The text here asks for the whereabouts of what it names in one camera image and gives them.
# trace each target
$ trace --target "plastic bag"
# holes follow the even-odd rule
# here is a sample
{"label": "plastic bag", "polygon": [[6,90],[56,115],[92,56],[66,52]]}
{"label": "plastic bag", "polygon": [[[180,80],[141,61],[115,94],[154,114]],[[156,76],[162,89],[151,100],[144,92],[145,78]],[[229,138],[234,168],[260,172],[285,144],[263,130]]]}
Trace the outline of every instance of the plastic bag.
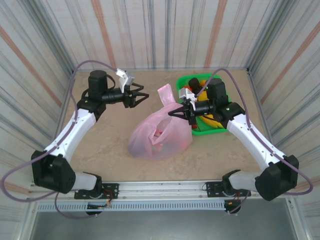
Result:
{"label": "plastic bag", "polygon": [[176,103],[171,86],[161,87],[158,93],[164,107],[141,122],[130,138],[128,149],[135,158],[161,160],[185,151],[192,142],[188,121],[168,115],[182,106]]}

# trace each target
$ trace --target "orange stripe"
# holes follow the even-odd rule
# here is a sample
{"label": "orange stripe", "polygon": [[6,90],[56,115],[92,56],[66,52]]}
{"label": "orange stripe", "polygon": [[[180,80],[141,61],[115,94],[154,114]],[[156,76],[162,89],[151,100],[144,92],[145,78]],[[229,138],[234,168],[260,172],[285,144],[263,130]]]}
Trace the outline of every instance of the orange stripe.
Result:
{"label": "orange stripe", "polygon": [[9,182],[5,182],[4,186],[8,191],[12,191],[12,192],[19,193],[19,194],[28,195],[30,192],[29,189],[26,189],[22,186],[18,186],[13,183],[9,183]]}
{"label": "orange stripe", "polygon": [[105,24],[104,13],[102,12],[102,6],[100,3],[100,0],[91,0],[91,4],[93,7],[95,16],[98,19],[106,53],[109,56],[112,67],[116,68],[116,59],[114,56],[114,51],[112,50],[111,41],[107,31],[107,26]]}
{"label": "orange stripe", "polygon": [[227,0],[219,0],[218,7],[215,12],[215,16],[214,16],[214,20],[213,20],[212,29],[211,29],[209,46],[208,46],[208,50],[206,52],[206,57],[205,57],[205,61],[204,61],[205,68],[210,67],[212,55],[214,53],[215,46],[216,46],[217,39],[218,39],[218,35],[220,32],[221,23],[224,18],[226,5],[227,5]]}
{"label": "orange stripe", "polygon": [[12,49],[12,51],[17,55],[17,57],[21,60],[21,62],[25,65],[25,67],[29,70],[29,72],[38,80],[38,82],[43,86],[46,92],[52,97],[52,99],[61,107],[62,103],[59,98],[54,94],[54,92],[50,89],[50,87],[46,84],[45,80],[40,76],[34,66],[28,61],[26,56],[19,50],[17,45],[12,41],[7,32],[0,26],[0,36],[3,40],[8,44],[8,46]]}
{"label": "orange stripe", "polygon": [[271,87],[268,89],[266,94],[261,98],[261,104],[264,104],[267,97],[270,95],[270,93],[275,89],[275,87],[278,85],[278,83],[282,80],[282,78],[286,75],[286,73],[289,71],[289,69],[292,67],[292,65],[295,63],[295,61],[301,56],[301,54],[306,50],[306,48],[312,43],[312,41],[315,39],[317,34],[320,32],[320,21],[318,24],[314,27],[314,29],[310,32],[308,37],[304,40],[304,42],[301,44],[299,49],[296,51],[293,58],[288,62],[288,64],[285,66],[285,68],[282,70],[280,75],[275,79],[274,83],[272,83]]}

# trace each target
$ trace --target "tabletop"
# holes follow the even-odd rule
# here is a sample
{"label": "tabletop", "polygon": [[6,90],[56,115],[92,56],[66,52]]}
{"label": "tabletop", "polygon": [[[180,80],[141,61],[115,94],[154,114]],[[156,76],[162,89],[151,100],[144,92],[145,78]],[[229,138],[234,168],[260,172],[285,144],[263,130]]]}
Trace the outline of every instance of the tabletop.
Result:
{"label": "tabletop", "polygon": [[[143,92],[150,97],[135,108],[125,108],[122,103],[106,106],[98,122],[87,132],[75,150],[71,166],[76,172],[88,172],[107,181],[175,181],[175,180],[215,180],[235,169],[258,172],[259,166],[242,143],[230,132],[193,135],[188,149],[164,160],[142,160],[133,158],[128,151],[129,139],[137,127],[150,114],[163,107],[157,89],[170,84],[178,100],[176,81],[186,75],[209,73],[205,70],[180,71],[136,71],[137,84],[144,85]],[[257,106],[245,70],[232,70],[232,75],[248,106],[250,119],[263,133]],[[90,72],[80,72],[76,76],[73,95],[80,100],[82,92],[88,88]],[[243,107],[236,88],[224,72],[218,75],[224,81],[233,102]],[[70,102],[65,124],[74,111]]]}

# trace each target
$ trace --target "cable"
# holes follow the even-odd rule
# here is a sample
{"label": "cable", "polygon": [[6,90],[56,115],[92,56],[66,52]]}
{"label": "cable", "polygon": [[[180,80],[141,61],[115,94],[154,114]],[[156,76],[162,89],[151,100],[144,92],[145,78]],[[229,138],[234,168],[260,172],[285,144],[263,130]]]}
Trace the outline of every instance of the cable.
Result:
{"label": "cable", "polygon": [[247,198],[248,198],[248,196],[249,196],[249,193],[250,193],[250,191],[247,192],[247,194],[245,195],[243,201],[242,201],[237,207],[235,207],[235,208],[232,209],[231,211],[228,211],[228,214],[232,214],[235,210],[237,210],[238,208],[240,208],[241,205],[244,204],[245,201],[247,200]]}
{"label": "cable", "polygon": [[88,215],[88,216],[72,216],[72,215],[68,215],[68,214],[65,214],[63,213],[62,211],[59,210],[58,208],[58,204],[57,204],[57,199],[58,199],[58,195],[59,195],[59,192],[56,193],[55,195],[55,198],[54,198],[54,207],[56,209],[56,211],[61,214],[62,216],[64,216],[65,218],[67,219],[90,219],[90,218],[93,218],[93,217],[97,217],[97,214],[95,215]]}
{"label": "cable", "polygon": [[[77,102],[76,102],[74,96],[72,95],[72,90],[73,90],[73,88],[74,88],[75,76],[76,76],[77,71],[79,70],[79,68],[80,68],[82,65],[84,65],[84,64],[86,64],[86,63],[101,64],[101,65],[103,65],[103,66],[105,66],[105,67],[108,67],[109,69],[111,69],[111,70],[113,70],[113,71],[115,71],[115,72],[117,71],[116,68],[114,68],[114,67],[112,67],[112,66],[110,66],[110,65],[108,65],[108,64],[106,64],[106,63],[103,63],[103,62],[101,62],[101,61],[97,61],[97,60],[86,60],[86,61],[81,62],[78,66],[76,66],[76,68],[74,69],[73,73],[71,74],[71,76],[70,76],[70,78],[69,78],[69,94],[70,94],[70,97],[71,97],[72,102],[73,102],[73,104],[74,104],[74,120],[76,120],[77,117],[78,117],[78,107],[77,107]],[[22,169],[22,168],[24,168],[24,167],[26,167],[26,166],[28,166],[28,165],[31,165],[31,164],[33,164],[33,163],[41,160],[41,159],[44,158],[45,156],[49,155],[50,153],[52,153],[52,152],[66,139],[66,137],[70,134],[70,132],[71,132],[72,129],[74,128],[75,124],[76,124],[76,121],[74,121],[74,122],[71,124],[70,128],[69,128],[69,129],[66,131],[66,133],[62,136],[62,138],[57,142],[56,146],[54,146],[53,148],[51,148],[50,150],[48,150],[48,151],[45,152],[44,154],[42,154],[42,155],[40,155],[40,156],[32,159],[31,161],[25,162],[25,163],[23,163],[23,164],[15,167],[15,168],[9,170],[5,175],[3,175],[3,177],[1,178],[1,182],[0,182],[0,187],[1,187],[1,190],[3,191],[4,195],[6,195],[8,198],[10,198],[11,200],[14,200],[14,201],[16,201],[16,202],[20,202],[20,203],[32,203],[32,202],[35,202],[35,201],[38,201],[38,200],[42,200],[42,199],[44,199],[44,198],[46,198],[46,197],[54,194],[55,191],[52,191],[52,192],[47,193],[47,194],[45,194],[45,195],[43,195],[43,196],[40,196],[40,197],[37,197],[37,198],[33,198],[33,199],[21,199],[21,198],[17,198],[17,197],[15,197],[15,196],[11,195],[11,194],[7,191],[6,186],[5,186],[5,181],[6,181],[7,177],[9,177],[9,176],[10,176],[11,174],[13,174],[14,172],[16,172],[16,171],[18,171],[18,170],[20,170],[20,169]]]}
{"label": "cable", "polygon": [[108,191],[109,193],[110,193],[110,201],[112,200],[112,199],[114,199],[114,194],[113,194],[113,192],[110,190],[110,189],[103,189],[102,191]]}
{"label": "cable", "polygon": [[208,116],[202,116],[202,117],[204,117],[205,119],[209,119],[209,120],[215,121],[215,119],[213,117],[208,117]]}
{"label": "cable", "polygon": [[114,89],[114,88],[116,87],[116,81],[115,81],[114,78],[113,78],[112,76],[110,76],[109,74],[106,75],[106,79],[108,79],[108,78],[111,80],[111,82],[113,82],[113,86],[110,87],[110,88],[108,88],[108,90],[112,90],[112,89]]}
{"label": "cable", "polygon": [[202,185],[202,187],[201,187],[202,191],[207,191],[207,190],[204,190],[204,186],[205,186],[206,184],[207,184],[207,183],[205,182],[205,183]]}
{"label": "cable", "polygon": [[[244,99],[244,96],[242,95],[241,91],[240,91],[240,88],[236,82],[236,80],[234,79],[234,77],[231,75],[231,73],[221,67],[221,68],[218,68],[217,70],[215,70],[213,72],[213,74],[210,76],[209,80],[205,82],[205,85],[203,86],[203,88],[200,90],[200,92],[196,95],[197,97],[206,89],[207,85],[209,84],[209,82],[211,81],[211,79],[214,78],[214,76],[216,75],[217,72],[219,71],[224,71],[226,72],[229,77],[231,78],[240,98],[241,98],[241,101],[242,101],[242,104],[244,106],[244,110],[245,110],[245,115],[246,115],[246,124],[248,125],[251,133],[255,136],[255,138],[271,153],[271,154],[274,154],[273,150],[257,135],[257,133],[253,130],[253,128],[251,127],[251,123],[250,123],[250,118],[249,118],[249,111],[248,111],[248,107],[247,107],[247,104],[245,102],[245,99]],[[314,189],[314,185],[312,183],[312,181],[310,180],[310,178],[305,175],[301,170],[297,169],[296,167],[294,167],[293,165],[291,165],[289,162],[287,162],[286,160],[284,160],[281,156],[277,155],[277,154],[274,154],[274,156],[280,160],[282,163],[284,163],[285,165],[287,165],[289,168],[291,168],[292,170],[294,170],[295,172],[297,172],[298,174],[300,174],[310,185],[309,189],[306,190],[306,191],[303,191],[303,192],[285,192],[284,194],[286,195],[294,195],[294,196],[298,196],[298,195],[305,195],[305,194],[308,194],[310,193],[313,189]]]}

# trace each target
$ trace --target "corrugated metal wall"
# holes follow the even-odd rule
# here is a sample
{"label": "corrugated metal wall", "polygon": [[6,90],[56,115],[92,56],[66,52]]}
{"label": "corrugated metal wall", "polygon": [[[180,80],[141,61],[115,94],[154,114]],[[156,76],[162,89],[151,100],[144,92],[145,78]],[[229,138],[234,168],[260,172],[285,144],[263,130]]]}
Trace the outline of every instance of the corrugated metal wall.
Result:
{"label": "corrugated metal wall", "polygon": [[74,63],[149,69],[245,67],[282,1],[35,2]]}
{"label": "corrugated metal wall", "polygon": [[[320,239],[320,1],[290,1],[261,58],[250,67],[273,143],[294,154],[315,189],[299,198]],[[308,188],[302,178],[296,191]]]}
{"label": "corrugated metal wall", "polygon": [[[0,175],[28,161],[54,136],[73,65],[95,59],[125,69],[249,67],[283,3],[2,1]],[[320,192],[320,2],[288,3],[263,55],[250,67],[274,143],[295,154],[316,185],[312,194],[301,198],[316,238],[320,236],[320,202],[315,199]],[[30,12],[30,6],[37,11]],[[49,38],[44,34],[48,29]],[[7,187],[25,197],[31,180],[31,169],[26,168],[11,177]],[[306,187],[300,180],[297,190]],[[0,201],[0,238],[12,239],[24,205],[2,192]]]}
{"label": "corrugated metal wall", "polygon": [[[0,4],[0,176],[43,150],[56,132],[68,76],[21,1]],[[8,178],[7,189],[26,198],[32,170]],[[0,239],[13,239],[25,204],[0,191]]]}

